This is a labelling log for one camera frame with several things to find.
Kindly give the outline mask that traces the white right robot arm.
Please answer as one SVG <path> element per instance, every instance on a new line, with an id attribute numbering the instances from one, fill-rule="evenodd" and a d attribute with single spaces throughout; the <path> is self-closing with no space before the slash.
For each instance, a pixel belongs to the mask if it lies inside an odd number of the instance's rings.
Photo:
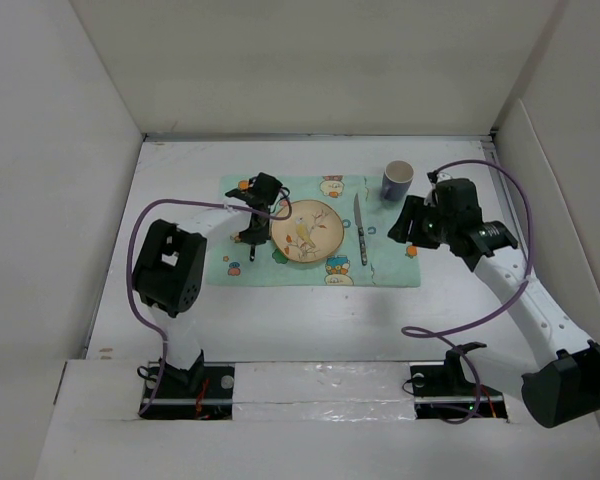
<path id="1" fill-rule="evenodd" d="M 509 229 L 484 220 L 472 181 L 444 180 L 426 197 L 407 196 L 388 236 L 419 249 L 448 246 L 501 301 L 532 352 L 522 361 L 477 355 L 449 363 L 442 369 L 448 390 L 466 393 L 480 375 L 488 386 L 521 400 L 546 428 L 600 410 L 600 343 L 551 297 L 531 271 L 531 253 L 519 248 Z"/>

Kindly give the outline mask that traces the beige bird pattern plate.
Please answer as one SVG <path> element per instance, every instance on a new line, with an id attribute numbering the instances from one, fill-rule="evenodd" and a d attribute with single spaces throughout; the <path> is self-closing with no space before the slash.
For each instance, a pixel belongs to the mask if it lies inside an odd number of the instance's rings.
<path id="1" fill-rule="evenodd" d="M 342 245 L 345 229 L 339 214 L 318 200 L 299 200 L 284 205 L 272 220 L 270 237 L 275 247 L 290 261 L 318 262 L 334 254 Z"/>

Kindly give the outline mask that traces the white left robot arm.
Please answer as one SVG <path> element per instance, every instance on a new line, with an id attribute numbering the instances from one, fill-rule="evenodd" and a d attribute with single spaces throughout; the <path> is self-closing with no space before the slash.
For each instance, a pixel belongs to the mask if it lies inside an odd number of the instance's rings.
<path id="1" fill-rule="evenodd" d="M 132 313 L 161 337 L 161 367 L 168 384 L 181 396 L 192 396 L 202 387 L 203 350 L 196 339 L 194 319 L 188 312 L 202 286 L 207 251 L 231 234 L 247 248 L 254 261 L 256 249 L 269 242 L 271 224 L 291 217 L 292 208 L 276 214 L 278 201 L 289 202 L 290 191 L 263 172 L 244 188 L 225 193 L 222 203 L 158 199 L 139 214 L 126 254 L 126 293 Z M 148 214 L 162 205 L 198 207 L 200 211 L 182 224 L 158 219 L 151 223 L 140 252 L 134 253 L 140 226 Z"/>

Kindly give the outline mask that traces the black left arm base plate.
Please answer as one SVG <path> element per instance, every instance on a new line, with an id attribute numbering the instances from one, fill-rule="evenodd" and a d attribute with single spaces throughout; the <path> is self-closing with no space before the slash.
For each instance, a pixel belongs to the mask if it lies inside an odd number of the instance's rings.
<path id="1" fill-rule="evenodd" d="M 140 366 L 143 380 L 139 416 L 146 420 L 231 420 L 235 384 L 233 364 L 198 365 L 189 383 L 165 370 L 152 402 L 159 365 Z"/>

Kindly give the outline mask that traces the purple ceramic mug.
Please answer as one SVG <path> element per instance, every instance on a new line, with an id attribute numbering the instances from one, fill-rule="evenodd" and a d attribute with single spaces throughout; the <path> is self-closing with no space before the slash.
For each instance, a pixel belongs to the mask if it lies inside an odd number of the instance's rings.
<path id="1" fill-rule="evenodd" d="M 384 170 L 380 198 L 388 202 L 399 202 L 407 194 L 414 177 L 412 165 L 403 160 L 390 162 Z"/>

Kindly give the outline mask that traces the knife with black handle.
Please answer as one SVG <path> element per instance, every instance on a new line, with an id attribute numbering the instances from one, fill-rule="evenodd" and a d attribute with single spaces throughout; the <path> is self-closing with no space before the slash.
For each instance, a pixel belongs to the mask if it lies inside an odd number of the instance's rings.
<path id="1" fill-rule="evenodd" d="M 362 223 L 361 207 L 360 207 L 360 201 L 359 201 L 358 194 L 356 194 L 354 197 L 354 220 L 355 220 L 355 225 L 356 225 L 357 234 L 358 234 L 358 243 L 359 243 L 361 263 L 363 266 L 366 266 L 368 264 L 368 254 L 367 254 L 365 233 L 364 233 L 364 228 L 363 228 L 363 223 Z"/>

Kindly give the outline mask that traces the green cartoon print placemat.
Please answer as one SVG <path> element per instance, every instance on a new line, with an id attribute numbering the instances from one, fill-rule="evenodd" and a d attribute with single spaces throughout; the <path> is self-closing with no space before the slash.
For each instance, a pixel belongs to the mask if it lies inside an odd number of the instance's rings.
<path id="1" fill-rule="evenodd" d="M 342 219 L 345 238 L 331 256 L 318 262 L 288 260 L 272 240 L 256 249 L 254 262 L 235 236 L 218 243 L 207 254 L 206 281 L 214 286 L 359 286 L 408 287 L 421 283 L 417 248 L 387 237 L 400 206 L 380 198 L 377 176 L 325 175 L 282 176 L 291 201 L 318 200 L 332 207 Z M 360 258 L 354 220 L 354 197 L 359 195 L 368 264 Z"/>

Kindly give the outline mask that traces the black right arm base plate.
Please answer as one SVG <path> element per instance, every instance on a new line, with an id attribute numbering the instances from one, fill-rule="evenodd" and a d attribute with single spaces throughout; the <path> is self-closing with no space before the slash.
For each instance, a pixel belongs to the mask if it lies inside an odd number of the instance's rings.
<path id="1" fill-rule="evenodd" d="M 453 348 L 443 360 L 409 364 L 410 378 L 404 381 L 402 390 L 413 398 L 418 420 L 458 423 L 466 416 L 508 419 L 503 394 L 485 385 L 478 391 L 472 375 L 463 367 L 460 353 Z"/>

